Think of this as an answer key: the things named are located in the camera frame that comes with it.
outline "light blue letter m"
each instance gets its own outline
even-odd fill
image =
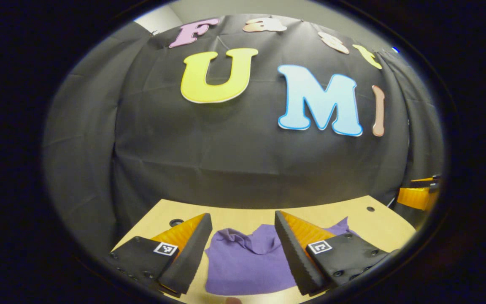
[[[286,77],[286,114],[278,118],[283,129],[306,130],[311,120],[305,116],[305,102],[309,107],[318,129],[326,129],[327,123],[337,108],[337,118],[332,123],[335,133],[359,136],[363,128],[357,119],[357,105],[354,88],[356,83],[350,77],[335,74],[326,90],[311,72],[299,65],[285,64],[278,71]]]

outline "wooden table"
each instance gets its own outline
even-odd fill
[[[367,209],[369,206],[374,208],[373,212]],[[324,228],[335,225],[348,216],[350,229],[357,232],[364,240],[388,252],[401,248],[415,233],[415,229],[406,220],[370,196],[320,206],[282,210]],[[204,212],[211,214],[213,225],[205,248],[209,248],[211,237],[220,229],[233,228],[242,233],[251,234],[261,224],[273,225],[275,219],[275,209],[218,208],[160,200],[119,241],[114,250],[134,236],[150,239],[170,229],[169,223],[173,219],[186,221]],[[189,291],[187,294],[181,295],[178,300],[189,304],[221,304],[224,301],[226,296],[218,296],[205,291],[208,264],[208,256],[204,253]],[[298,304],[314,298],[302,296],[297,286],[270,294],[233,297],[241,299],[243,304]]]

